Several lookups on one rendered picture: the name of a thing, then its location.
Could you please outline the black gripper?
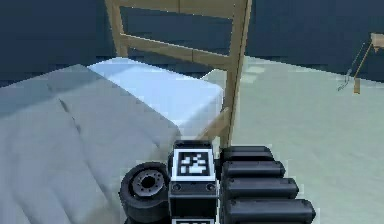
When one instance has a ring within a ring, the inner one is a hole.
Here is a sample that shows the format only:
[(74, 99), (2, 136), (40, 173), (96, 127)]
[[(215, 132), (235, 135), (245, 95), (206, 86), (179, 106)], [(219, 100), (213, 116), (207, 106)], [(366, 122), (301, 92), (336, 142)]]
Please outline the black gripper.
[(169, 181), (163, 163), (145, 162), (133, 167), (119, 190), (126, 215), (124, 224), (169, 224)]

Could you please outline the wooden furniture leg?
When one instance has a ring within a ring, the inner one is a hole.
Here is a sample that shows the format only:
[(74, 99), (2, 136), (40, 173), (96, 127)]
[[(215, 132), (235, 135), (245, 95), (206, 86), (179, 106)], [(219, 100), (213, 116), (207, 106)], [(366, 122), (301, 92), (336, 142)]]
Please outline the wooden furniture leg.
[(359, 77), (360, 71), (366, 62), (371, 50), (377, 53), (380, 49), (384, 49), (384, 34), (371, 33), (370, 38), (364, 41), (353, 59), (351, 66), (347, 70), (343, 83), (337, 87), (338, 91), (345, 89), (350, 80), (353, 80), (353, 93), (361, 93), (361, 78)]

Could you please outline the wooden bed with white bedding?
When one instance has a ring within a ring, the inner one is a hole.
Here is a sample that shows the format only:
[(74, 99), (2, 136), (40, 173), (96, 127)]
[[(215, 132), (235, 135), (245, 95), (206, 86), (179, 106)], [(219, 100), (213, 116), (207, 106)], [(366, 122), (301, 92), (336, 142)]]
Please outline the wooden bed with white bedding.
[[(0, 224), (124, 224), (122, 176), (232, 138), (252, 0), (105, 0), (116, 55), (0, 88)], [(217, 54), (127, 34), (123, 8), (228, 19)]]

